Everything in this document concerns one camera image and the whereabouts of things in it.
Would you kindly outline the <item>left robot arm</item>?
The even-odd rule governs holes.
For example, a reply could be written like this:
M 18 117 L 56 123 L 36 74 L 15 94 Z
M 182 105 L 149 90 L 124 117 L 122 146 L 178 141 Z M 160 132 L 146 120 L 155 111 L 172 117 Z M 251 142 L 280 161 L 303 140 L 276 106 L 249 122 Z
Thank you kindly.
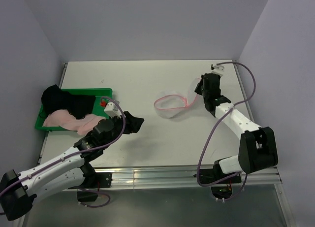
M 103 119 L 59 156 L 26 171 L 8 171 L 0 181 L 1 215 L 13 221 L 28 213 L 36 202 L 65 189 L 94 188 L 97 174 L 90 162 L 123 134 L 139 132 L 144 121 L 127 111 Z

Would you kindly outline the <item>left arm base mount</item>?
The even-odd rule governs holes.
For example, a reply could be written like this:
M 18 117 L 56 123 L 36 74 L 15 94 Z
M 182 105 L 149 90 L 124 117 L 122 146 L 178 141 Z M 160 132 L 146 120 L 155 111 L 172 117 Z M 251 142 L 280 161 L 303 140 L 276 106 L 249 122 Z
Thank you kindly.
M 88 180 L 85 181 L 80 187 L 84 189 L 96 189 L 96 191 L 99 192 L 101 188 L 111 187 L 111 181 L 111 172 L 97 172 L 92 176 L 92 178 L 88 178 Z M 100 197 L 100 194 L 81 190 L 77 191 L 77 200 L 79 202 L 94 202 L 98 197 Z

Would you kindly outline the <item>black bra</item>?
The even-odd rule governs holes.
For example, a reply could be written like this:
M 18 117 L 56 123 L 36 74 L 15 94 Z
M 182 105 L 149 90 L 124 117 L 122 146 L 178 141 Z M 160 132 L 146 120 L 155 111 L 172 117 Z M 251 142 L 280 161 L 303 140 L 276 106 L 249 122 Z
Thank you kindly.
M 50 115 L 57 110 L 67 110 L 76 119 L 92 114 L 95 96 L 73 95 L 61 90 L 57 85 L 48 87 L 42 94 L 43 111 Z

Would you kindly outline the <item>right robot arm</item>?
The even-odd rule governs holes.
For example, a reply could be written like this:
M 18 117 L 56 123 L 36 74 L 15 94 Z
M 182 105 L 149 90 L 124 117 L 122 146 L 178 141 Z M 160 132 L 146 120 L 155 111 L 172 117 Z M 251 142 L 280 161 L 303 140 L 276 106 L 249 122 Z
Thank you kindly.
M 207 73 L 201 76 L 195 92 L 203 97 L 206 110 L 217 122 L 208 138 L 212 138 L 220 123 L 224 123 L 239 139 L 238 154 L 215 161 L 210 169 L 210 177 L 204 176 L 201 163 L 209 140 L 206 141 L 197 165 L 196 179 L 202 187 L 225 182 L 242 172 L 251 174 L 278 164 L 278 152 L 274 131 L 251 121 L 227 97 L 221 94 L 221 76 Z

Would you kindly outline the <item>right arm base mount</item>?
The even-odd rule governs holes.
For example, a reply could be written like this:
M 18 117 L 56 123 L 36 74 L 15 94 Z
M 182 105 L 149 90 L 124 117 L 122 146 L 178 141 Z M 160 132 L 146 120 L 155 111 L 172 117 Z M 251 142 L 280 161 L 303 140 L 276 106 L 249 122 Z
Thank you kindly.
M 215 173 L 213 169 L 201 169 L 199 174 L 199 179 L 202 184 L 212 183 L 221 178 L 226 178 L 229 174 L 224 174 L 221 172 Z M 233 176 L 229 179 L 225 179 L 218 184 L 222 186 L 211 186 L 211 193 L 214 198 L 220 200 L 226 200 L 227 198 L 232 197 L 233 194 L 233 184 L 240 184 L 242 181 L 240 175 Z

